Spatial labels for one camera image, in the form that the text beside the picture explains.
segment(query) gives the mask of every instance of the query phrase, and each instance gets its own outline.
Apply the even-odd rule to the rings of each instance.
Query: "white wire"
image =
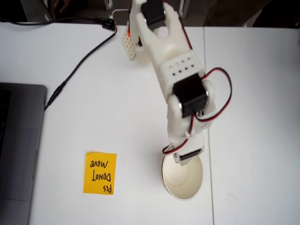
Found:
[[[110,16],[113,16],[113,14],[117,11],[126,11],[126,12],[129,12],[129,9],[115,9],[111,14]]]

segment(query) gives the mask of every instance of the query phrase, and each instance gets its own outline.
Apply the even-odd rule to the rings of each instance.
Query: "black cable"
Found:
[[[99,18],[95,18],[95,19],[91,19],[91,18],[87,18],[87,17],[66,17],[66,18],[61,18],[58,20],[53,20],[53,21],[48,21],[48,22],[38,22],[38,23],[22,23],[22,22],[12,22],[6,19],[2,19],[0,18],[0,21],[5,21],[14,25],[20,25],[20,26],[41,26],[41,25],[49,25],[52,23],[57,23],[60,21],[64,21],[64,20],[70,20],[70,19],[79,19],[79,20],[87,20],[87,21],[92,21],[94,23],[97,24],[101,24],[101,19]],[[71,79],[71,77],[74,75],[74,73],[77,71],[77,69],[81,66],[81,64],[90,56],[92,55],[97,49],[99,49],[102,45],[104,45],[106,42],[108,42],[110,39],[112,39],[117,33],[117,28],[115,27],[115,32],[108,37],[106,40],[104,40],[102,43],[100,43],[99,45],[97,45],[94,49],[92,49],[88,54],[86,54],[84,56],[84,58],[82,60],[80,60],[80,62],[77,64],[77,66],[75,67],[75,69],[71,72],[71,74],[66,78],[66,80],[57,87],[57,89],[53,92],[53,94],[51,95],[48,103],[45,106],[45,110],[52,104],[52,102],[57,98],[57,96],[61,93],[62,89],[65,87],[65,85],[67,84],[67,82]]]
[[[84,58],[78,63],[78,65],[75,67],[75,69],[72,71],[72,73],[66,78],[66,80],[58,86],[58,88],[53,92],[51,95],[48,103],[45,106],[45,110],[52,104],[52,102],[57,98],[57,96],[61,93],[64,86],[67,84],[67,82],[71,79],[71,77],[74,75],[76,70],[81,66],[81,64],[90,56],[92,55],[98,48],[100,48],[102,45],[104,45],[106,42],[108,42],[110,39],[112,39],[116,35],[116,32],[113,33],[109,38],[107,38],[105,41],[100,43],[98,46],[96,46],[92,51],[90,51]]]
[[[0,17],[0,21],[4,21],[4,22],[11,23],[11,24],[14,24],[14,25],[19,25],[19,26],[42,26],[42,25],[49,25],[49,24],[52,24],[52,23],[58,23],[58,22],[61,22],[61,21],[64,21],[64,20],[73,20],[73,19],[87,20],[87,21],[91,21],[91,22],[94,22],[94,23],[101,24],[101,21],[98,18],[91,19],[91,18],[81,17],[81,16],[66,17],[66,18],[61,18],[61,19],[47,21],[47,22],[34,22],[34,23],[13,22],[13,21],[3,19],[3,18]]]

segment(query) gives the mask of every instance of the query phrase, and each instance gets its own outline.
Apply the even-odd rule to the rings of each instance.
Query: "white table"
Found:
[[[231,104],[209,132],[214,222],[299,224],[299,31],[204,31],[207,71],[223,67],[233,85]],[[221,106],[227,81],[211,80]]]
[[[151,64],[128,60],[121,43],[124,27],[118,30],[45,112],[29,224],[212,224],[208,131],[201,190],[191,201],[178,201],[160,180],[161,149],[168,139],[156,75]],[[203,28],[187,33],[204,62]],[[0,81],[44,84],[49,99],[109,35],[98,25],[0,24]],[[113,195],[83,194],[89,151],[117,153]]]

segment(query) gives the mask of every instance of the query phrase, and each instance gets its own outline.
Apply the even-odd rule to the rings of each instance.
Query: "sticky note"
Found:
[[[117,154],[89,152],[86,154],[83,192],[113,195]]]

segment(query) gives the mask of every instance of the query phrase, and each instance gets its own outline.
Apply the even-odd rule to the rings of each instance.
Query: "laptop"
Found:
[[[0,225],[28,222],[46,87],[0,83]]]

